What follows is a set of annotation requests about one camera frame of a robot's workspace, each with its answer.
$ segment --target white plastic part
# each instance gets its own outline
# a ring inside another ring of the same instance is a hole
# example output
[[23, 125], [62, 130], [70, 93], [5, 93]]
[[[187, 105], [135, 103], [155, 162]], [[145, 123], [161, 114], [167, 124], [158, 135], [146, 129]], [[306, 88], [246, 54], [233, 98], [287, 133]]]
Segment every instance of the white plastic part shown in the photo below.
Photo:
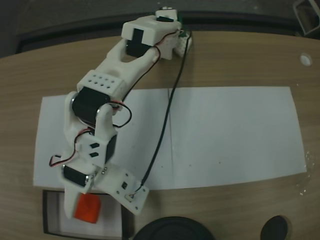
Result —
[[126, 90], [126, 83], [114, 75], [90, 70], [76, 87], [78, 92], [80, 92], [83, 87], [87, 87], [109, 96], [121, 96]]
[[107, 163], [106, 170], [98, 173], [94, 180], [94, 185], [99, 190], [114, 197], [119, 203], [135, 215], [140, 214], [147, 199], [149, 189], [143, 186], [132, 198], [128, 200], [128, 196], [132, 194], [141, 184], [126, 169]]
[[166, 34], [180, 30], [181, 23], [179, 21], [157, 21], [157, 18], [154, 15], [144, 16], [137, 20], [126, 22], [123, 25], [121, 37], [126, 40], [132, 40], [134, 29], [143, 30], [143, 44], [154, 46], [159, 43]]
[[[156, 21], [156, 16], [169, 17], [174, 21]], [[125, 23], [121, 34], [123, 39], [110, 50], [96, 70], [90, 70], [80, 80], [77, 84], [78, 92], [86, 87], [109, 95], [113, 100], [122, 100], [136, 81], [159, 58], [159, 52], [154, 46], [158, 47], [161, 58], [171, 59], [172, 51], [178, 44], [178, 35], [181, 29], [181, 23], [177, 21], [177, 11], [160, 10], [156, 12], [156, 16], [141, 17]], [[122, 62], [126, 54], [127, 40], [132, 40], [134, 29], [143, 30], [142, 43], [151, 46], [151, 48], [143, 56], [131, 62]], [[61, 159], [67, 159], [71, 156], [76, 136], [81, 130], [87, 128], [72, 110], [72, 103], [77, 94], [75, 91], [70, 92], [65, 99], [64, 134], [68, 146]], [[78, 137], [75, 147], [76, 153], [72, 161], [65, 164], [87, 175], [85, 186], [77, 185], [66, 179], [63, 175], [63, 166], [58, 171], [58, 176], [65, 186], [64, 210], [68, 218], [72, 218], [74, 215], [79, 194], [88, 193], [92, 186], [110, 194], [136, 215], [141, 212], [145, 204], [149, 189], [143, 186], [134, 196], [130, 195], [141, 183], [126, 169], [109, 162], [106, 163], [108, 144], [117, 134], [113, 127], [112, 116], [113, 109], [108, 103], [98, 109], [94, 135], [86, 133]], [[97, 153], [94, 157], [90, 155], [93, 152]]]
[[119, 91], [108, 93], [118, 100], [123, 99], [141, 75], [154, 64], [159, 56], [158, 51], [152, 47], [143, 56], [131, 62], [122, 62], [122, 59], [126, 54], [126, 46], [126, 40], [122, 39], [111, 49], [103, 62], [95, 70], [98, 73], [116, 76], [118, 79], [122, 80], [121, 89]]
[[163, 7], [162, 10], [158, 10], [155, 12], [155, 16], [157, 18], [164, 17], [172, 19], [174, 21], [178, 21], [178, 11], [172, 8], [164, 9]]
[[[181, 58], [184, 56], [185, 49], [186, 49], [186, 45], [187, 45], [187, 39], [188, 39], [189, 36], [190, 36], [190, 34], [187, 33], [186, 36], [179, 37], [179, 38], [178, 38], [178, 41], [177, 41], [177, 45], [176, 45], [176, 47], [174, 48], [174, 52], [175, 52], [177, 55], [179, 55]], [[191, 45], [192, 45], [192, 37], [189, 39], [188, 48], [187, 48], [186, 52], [189, 51]]]
[[170, 6], [163, 6], [163, 7], [161, 7], [161, 10], [171, 10], [171, 9], [173, 9], [173, 8], [170, 7]]

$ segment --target gray floor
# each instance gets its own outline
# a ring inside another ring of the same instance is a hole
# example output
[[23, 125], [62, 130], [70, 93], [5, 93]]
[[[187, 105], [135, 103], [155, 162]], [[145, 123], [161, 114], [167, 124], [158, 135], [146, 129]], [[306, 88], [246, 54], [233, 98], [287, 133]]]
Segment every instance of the gray floor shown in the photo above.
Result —
[[15, 53], [18, 34], [83, 20], [154, 12], [170, 6], [180, 11], [247, 13], [295, 18], [295, 0], [0, 0], [0, 57]]

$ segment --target black cable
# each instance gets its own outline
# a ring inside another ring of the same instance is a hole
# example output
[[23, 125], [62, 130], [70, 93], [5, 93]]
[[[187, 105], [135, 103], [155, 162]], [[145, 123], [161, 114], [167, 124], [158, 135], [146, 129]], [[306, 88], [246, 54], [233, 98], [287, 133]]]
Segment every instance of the black cable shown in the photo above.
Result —
[[119, 129], [119, 128], [122, 128], [122, 127], [124, 127], [125, 125], [127, 125], [127, 124], [131, 121], [131, 119], [132, 119], [132, 111], [131, 111], [131, 109], [130, 109], [127, 105], [123, 104], [122, 102], [110, 101], [109, 103], [110, 103], [110, 104], [118, 104], [118, 105], [124, 107], [125, 109], [127, 109], [127, 110], [129, 111], [129, 114], [130, 114], [128, 120], [127, 120], [124, 124], [122, 124], [122, 125], [113, 124], [113, 126], [114, 126], [115, 128], [118, 128], [118, 129]]
[[167, 120], [168, 120], [168, 116], [169, 116], [169, 113], [170, 113], [171, 103], [172, 103], [172, 100], [173, 100], [173, 97], [174, 97], [174, 94], [175, 94], [177, 85], [178, 85], [178, 83], [179, 83], [181, 74], [182, 74], [182, 72], [183, 72], [183, 70], [184, 70], [185, 61], [186, 61], [186, 57], [187, 57], [189, 40], [190, 40], [191, 37], [192, 37], [192, 32], [190, 31], [190, 35], [189, 35], [189, 37], [188, 37], [187, 40], [186, 40], [186, 45], [185, 45], [185, 49], [184, 49], [184, 53], [183, 53], [183, 58], [182, 58], [180, 70], [179, 70], [178, 76], [176, 77], [175, 83], [174, 83], [174, 85], [173, 85], [173, 88], [172, 88], [172, 91], [171, 91], [171, 94], [170, 94], [169, 102], [168, 102], [168, 105], [167, 105], [167, 107], [166, 107], [166, 112], [165, 112], [165, 116], [164, 116], [163, 126], [162, 126], [162, 130], [161, 130], [161, 134], [160, 134], [160, 138], [159, 138], [158, 144], [157, 144], [157, 146], [156, 146], [156, 148], [155, 148], [155, 151], [154, 151], [153, 157], [152, 157], [152, 159], [151, 159], [151, 162], [150, 162], [150, 164], [149, 164], [149, 167], [148, 167], [147, 171], [145, 172], [144, 177], [143, 177], [143, 179], [142, 179], [142, 181], [141, 181], [141, 185], [140, 185], [140, 187], [135, 191], [135, 193], [136, 193], [137, 191], [139, 191], [139, 189], [140, 189], [140, 188], [145, 184], [145, 182], [147, 181], [147, 179], [148, 179], [148, 177], [149, 177], [149, 174], [150, 174], [150, 172], [151, 172], [151, 169], [152, 169], [152, 167], [153, 167], [153, 165], [154, 165], [154, 163], [155, 163], [157, 154], [158, 154], [158, 152], [159, 152], [159, 149], [160, 149], [162, 140], [163, 140], [163, 138], [164, 138], [165, 130], [166, 130], [166, 125], [167, 125]]

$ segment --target wire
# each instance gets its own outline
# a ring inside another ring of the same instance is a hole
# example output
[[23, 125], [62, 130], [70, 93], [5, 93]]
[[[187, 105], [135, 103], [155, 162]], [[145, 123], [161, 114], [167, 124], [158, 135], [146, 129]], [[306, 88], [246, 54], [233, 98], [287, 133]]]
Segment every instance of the wire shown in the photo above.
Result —
[[178, 31], [175, 31], [175, 32], [170, 32], [170, 33], [164, 35], [163, 38], [153, 46], [154, 48], [156, 48], [156, 50], [157, 50], [158, 53], [159, 53], [158, 58], [157, 58], [156, 61], [151, 65], [151, 67], [150, 67], [144, 74], [142, 74], [141, 77], [139, 77], [139, 79], [133, 84], [133, 86], [129, 89], [129, 91], [128, 91], [128, 92], [126, 93], [126, 95], [124, 96], [123, 101], [126, 100], [128, 94], [129, 94], [129, 93], [131, 92], [131, 90], [136, 86], [136, 84], [137, 84], [137, 83], [154, 67], [154, 65], [156, 65], [156, 63], [160, 60], [160, 58], [161, 58], [161, 52], [160, 52], [160, 50], [159, 50], [159, 48], [158, 48], [157, 46], [160, 45], [160, 44], [165, 40], [165, 38], [166, 38], [167, 36], [174, 35], [174, 34], [176, 34], [176, 33], [178, 33], [178, 32], [181, 33], [181, 31], [183, 31], [183, 29], [178, 30]]
[[112, 100], [112, 101], [110, 101], [110, 102], [108, 102], [108, 103], [109, 103], [109, 104], [117, 104], [117, 105], [120, 105], [120, 106], [124, 107], [125, 109], [127, 109], [127, 110], [129, 111], [129, 114], [130, 114], [128, 120], [127, 120], [124, 124], [122, 124], [122, 125], [113, 124], [113, 126], [114, 126], [115, 128], [120, 129], [120, 128], [124, 127], [125, 125], [127, 125], [127, 124], [131, 121], [131, 119], [132, 119], [132, 111], [131, 111], [131, 109], [130, 109], [127, 105], [125, 105], [122, 101]]
[[143, 179], [141, 181], [141, 185], [139, 186], [139, 188], [137, 190], [134, 191], [134, 193], [130, 194], [130, 196], [134, 196], [141, 189], [141, 187], [145, 184], [145, 182], [147, 181], [147, 179], [149, 177], [151, 169], [152, 169], [152, 167], [153, 167], [153, 165], [155, 163], [155, 160], [156, 160], [156, 157], [158, 155], [162, 140], [164, 138], [166, 125], [167, 125], [167, 121], [168, 121], [168, 116], [169, 116], [169, 113], [170, 113], [171, 103], [172, 103], [172, 100], [173, 100], [177, 85], [179, 83], [181, 74], [182, 74], [182, 72], [184, 70], [185, 61], [186, 61], [186, 57], [187, 57], [189, 40], [190, 40], [191, 37], [192, 37], [192, 32], [190, 31], [189, 37], [186, 40], [186, 45], [185, 45], [185, 49], [184, 49], [184, 53], [183, 53], [183, 58], [182, 58], [180, 70], [179, 70], [179, 73], [178, 73], [178, 75], [176, 77], [176, 80], [174, 82], [174, 85], [173, 85], [173, 88], [172, 88], [172, 91], [171, 91], [171, 94], [170, 94], [170, 97], [169, 97], [169, 102], [168, 102], [168, 105], [166, 107], [166, 112], [165, 112], [165, 116], [164, 116], [164, 121], [163, 121], [163, 126], [162, 126], [162, 130], [161, 130], [160, 138], [159, 138], [158, 143], [156, 145], [156, 148], [155, 148], [154, 154], [152, 156], [151, 162], [150, 162], [150, 164], [148, 166], [148, 169], [146, 170], [146, 172], [145, 172], [145, 174], [143, 176]]
[[53, 168], [53, 167], [56, 167], [56, 166], [58, 166], [58, 165], [65, 164], [65, 163], [69, 162], [70, 160], [72, 160], [73, 157], [75, 156], [76, 152], [77, 152], [77, 151], [76, 151], [76, 143], [77, 143], [78, 138], [79, 138], [81, 135], [83, 135], [83, 134], [90, 133], [91, 131], [92, 131], [92, 129], [90, 129], [90, 128], [82, 129], [82, 130], [76, 135], [76, 137], [74, 138], [74, 141], [73, 141], [73, 152], [72, 152], [71, 156], [68, 157], [68, 158], [66, 158], [66, 159], [64, 159], [64, 160], [60, 160], [60, 161], [57, 161], [57, 162], [52, 163], [54, 157], [56, 157], [56, 158], [61, 158], [60, 155], [53, 155], [53, 156], [50, 158], [49, 166]]
[[180, 32], [180, 30], [175, 31], [175, 32], [170, 32], [170, 33], [164, 35], [163, 38], [162, 38], [159, 42], [157, 42], [155, 45], [160, 45], [160, 44], [162, 44], [162, 42], [165, 40], [165, 38], [166, 38], [167, 36], [174, 35], [174, 34], [176, 34], [177, 32]]

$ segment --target wooden table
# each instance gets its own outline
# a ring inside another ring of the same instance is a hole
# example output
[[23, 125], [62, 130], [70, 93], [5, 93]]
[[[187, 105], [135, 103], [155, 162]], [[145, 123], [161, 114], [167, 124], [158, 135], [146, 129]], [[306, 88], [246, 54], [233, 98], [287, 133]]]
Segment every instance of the wooden table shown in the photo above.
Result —
[[[99, 38], [33, 50], [0, 59], [1, 239], [57, 239], [43, 234], [42, 190], [33, 187], [35, 141], [43, 96], [63, 95], [95, 69], [120, 37]], [[301, 53], [313, 65], [303, 66]], [[181, 60], [162, 60], [136, 88], [171, 87]], [[195, 32], [179, 84], [290, 86], [305, 151], [320, 156], [320, 41], [274, 34]], [[320, 167], [301, 196], [305, 174], [205, 188], [152, 191], [138, 231], [152, 220], [183, 216], [199, 221], [218, 240], [257, 240], [265, 222], [286, 216], [293, 240], [320, 235]]]

